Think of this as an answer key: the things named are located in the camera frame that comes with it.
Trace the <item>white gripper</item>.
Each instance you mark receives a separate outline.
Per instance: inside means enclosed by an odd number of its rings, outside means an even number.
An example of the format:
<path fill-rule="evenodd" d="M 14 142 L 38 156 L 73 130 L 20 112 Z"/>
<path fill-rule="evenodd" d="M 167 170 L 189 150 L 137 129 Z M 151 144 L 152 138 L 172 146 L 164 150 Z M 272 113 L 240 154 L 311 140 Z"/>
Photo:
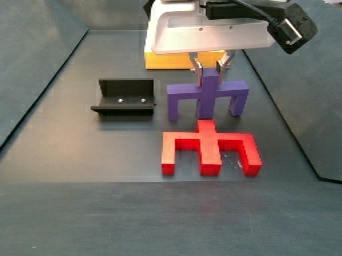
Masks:
<path fill-rule="evenodd" d="M 223 75 L 233 50 L 270 47 L 275 42 L 266 21 L 209 20 L 201 7 L 204 3 L 205 0 L 155 0 L 148 22 L 151 50 L 156 54 L 188 53 L 197 87 L 201 87 L 203 67 L 196 52 L 227 50 L 216 61 L 216 72 Z"/>

